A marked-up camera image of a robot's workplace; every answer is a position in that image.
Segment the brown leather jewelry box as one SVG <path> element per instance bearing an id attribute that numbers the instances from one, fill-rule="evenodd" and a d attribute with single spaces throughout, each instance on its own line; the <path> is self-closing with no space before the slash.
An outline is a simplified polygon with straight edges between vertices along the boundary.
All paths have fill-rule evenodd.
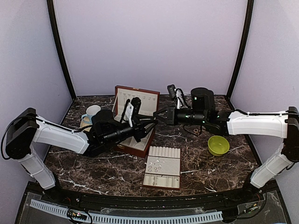
<path id="1" fill-rule="evenodd" d="M 158 110 L 160 92 L 117 85 L 115 86 L 114 100 L 115 120 L 120 121 L 126 101 L 134 97 L 138 97 L 141 100 L 139 114 L 152 116 Z M 144 158 L 151 145 L 154 134 L 155 130 L 152 129 L 140 142 L 137 142 L 134 137 L 130 137 L 115 146 L 114 150 Z"/>

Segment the beige jewelry tray insert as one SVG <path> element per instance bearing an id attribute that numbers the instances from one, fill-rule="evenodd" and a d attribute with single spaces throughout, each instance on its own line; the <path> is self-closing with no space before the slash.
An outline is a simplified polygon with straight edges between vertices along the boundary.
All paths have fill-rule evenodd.
<path id="1" fill-rule="evenodd" d="M 160 189 L 180 188 L 181 150 L 171 147 L 149 148 L 143 186 Z"/>

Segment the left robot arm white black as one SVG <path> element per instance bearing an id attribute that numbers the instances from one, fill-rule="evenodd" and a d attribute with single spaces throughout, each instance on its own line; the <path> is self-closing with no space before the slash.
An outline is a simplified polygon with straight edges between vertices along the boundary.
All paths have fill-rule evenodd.
<path id="1" fill-rule="evenodd" d="M 117 121 L 111 110 L 99 111 L 92 117 L 89 131 L 70 129 L 37 115 L 34 108 L 26 109 L 10 122 L 3 134 L 0 152 L 4 160 L 16 160 L 55 203 L 63 203 L 66 193 L 59 181 L 35 152 L 33 143 L 61 147 L 86 157 L 99 154 L 133 137 L 136 142 L 145 138 L 158 124 L 152 116 L 135 114 L 128 121 Z"/>

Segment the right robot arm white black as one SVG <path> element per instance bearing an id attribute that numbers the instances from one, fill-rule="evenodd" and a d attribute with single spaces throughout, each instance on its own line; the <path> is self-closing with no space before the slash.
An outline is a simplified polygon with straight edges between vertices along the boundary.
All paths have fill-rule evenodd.
<path id="1" fill-rule="evenodd" d="M 191 105 L 187 104 L 179 88 L 169 85 L 167 89 L 176 106 L 154 112 L 154 117 L 167 125 L 202 126 L 220 136 L 252 134 L 283 139 L 282 146 L 252 172 L 239 191 L 238 198 L 242 202 L 249 202 L 256 196 L 257 189 L 299 161 L 299 112 L 296 107 L 280 112 L 218 111 L 215 109 L 214 93 L 207 88 L 191 90 Z"/>

